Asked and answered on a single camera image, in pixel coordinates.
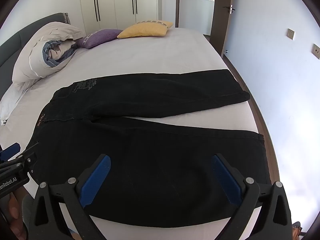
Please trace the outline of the person's left hand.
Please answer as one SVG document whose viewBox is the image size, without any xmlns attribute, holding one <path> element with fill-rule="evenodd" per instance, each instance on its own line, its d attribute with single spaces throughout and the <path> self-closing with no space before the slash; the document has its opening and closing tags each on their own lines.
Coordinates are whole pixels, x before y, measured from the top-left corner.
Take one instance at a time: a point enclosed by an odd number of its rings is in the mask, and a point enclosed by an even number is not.
<svg viewBox="0 0 320 240">
<path fill-rule="evenodd" d="M 22 200 L 28 194 L 28 191 L 24 187 L 20 187 L 13 193 L 10 193 L 10 199 L 8 202 L 8 209 L 12 220 L 10 223 L 10 229 L 15 234 L 17 239 L 26 240 L 27 233 L 23 226 L 22 219 Z"/>
</svg>

